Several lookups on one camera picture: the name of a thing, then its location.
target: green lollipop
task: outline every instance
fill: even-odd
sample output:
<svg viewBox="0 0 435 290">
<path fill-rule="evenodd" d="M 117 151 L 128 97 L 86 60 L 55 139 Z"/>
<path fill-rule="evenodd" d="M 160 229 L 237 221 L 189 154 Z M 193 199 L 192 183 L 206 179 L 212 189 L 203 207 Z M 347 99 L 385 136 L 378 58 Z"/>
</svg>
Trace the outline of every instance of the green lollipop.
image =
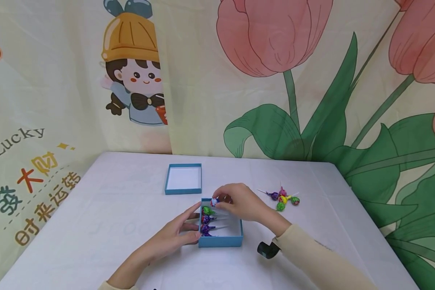
<svg viewBox="0 0 435 290">
<path fill-rule="evenodd" d="M 204 214 L 207 214 L 207 215 L 215 214 L 215 212 L 212 211 L 209 207 L 203 207 L 202 211 Z"/>
<path fill-rule="evenodd" d="M 275 208 L 277 211 L 284 211 L 285 210 L 285 204 L 283 202 L 279 202 Z"/>
</svg>

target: fabric backdrop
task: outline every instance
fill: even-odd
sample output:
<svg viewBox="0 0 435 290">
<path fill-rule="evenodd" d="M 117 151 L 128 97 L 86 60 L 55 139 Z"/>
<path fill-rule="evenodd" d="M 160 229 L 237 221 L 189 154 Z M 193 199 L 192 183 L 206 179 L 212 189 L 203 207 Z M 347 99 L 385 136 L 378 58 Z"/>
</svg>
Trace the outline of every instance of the fabric backdrop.
<svg viewBox="0 0 435 290">
<path fill-rule="evenodd" d="M 332 162 L 433 290 L 435 0 L 0 0 L 0 279 L 106 150 Z"/>
</svg>

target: tabletop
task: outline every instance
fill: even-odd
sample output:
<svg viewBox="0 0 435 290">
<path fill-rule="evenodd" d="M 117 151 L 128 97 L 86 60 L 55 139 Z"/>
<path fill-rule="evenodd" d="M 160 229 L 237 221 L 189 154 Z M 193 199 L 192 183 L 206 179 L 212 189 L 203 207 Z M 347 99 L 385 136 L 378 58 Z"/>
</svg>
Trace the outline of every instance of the tabletop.
<svg viewBox="0 0 435 290">
<path fill-rule="evenodd" d="M 165 195 L 169 164 L 202 164 L 201 195 Z M 379 289 L 418 289 L 383 235 L 332 164 L 106 152 L 99 156 L 47 225 L 0 282 L 0 290 L 93 290 L 166 222 L 221 185 L 298 193 L 282 215 L 348 259 Z M 244 222 L 238 248 L 187 245 L 151 265 L 141 290 L 311 290 L 315 285 L 282 253 L 257 253 L 272 232 Z"/>
</svg>

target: right hand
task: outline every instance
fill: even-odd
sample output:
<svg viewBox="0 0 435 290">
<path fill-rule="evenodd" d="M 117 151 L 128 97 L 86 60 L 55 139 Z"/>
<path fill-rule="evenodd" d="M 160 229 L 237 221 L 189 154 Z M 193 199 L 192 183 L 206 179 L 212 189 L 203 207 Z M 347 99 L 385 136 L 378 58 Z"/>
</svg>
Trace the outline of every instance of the right hand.
<svg viewBox="0 0 435 290">
<path fill-rule="evenodd" d="M 240 219 L 251 222 L 261 223 L 262 218 L 273 211 L 244 183 L 223 185 L 214 192 L 213 198 L 221 201 L 216 208 L 227 210 Z"/>
<path fill-rule="evenodd" d="M 216 208 L 229 211 L 240 219 L 260 223 L 276 237 L 280 237 L 292 225 L 243 183 L 221 186 L 214 192 L 213 198 L 220 201 Z"/>
</svg>

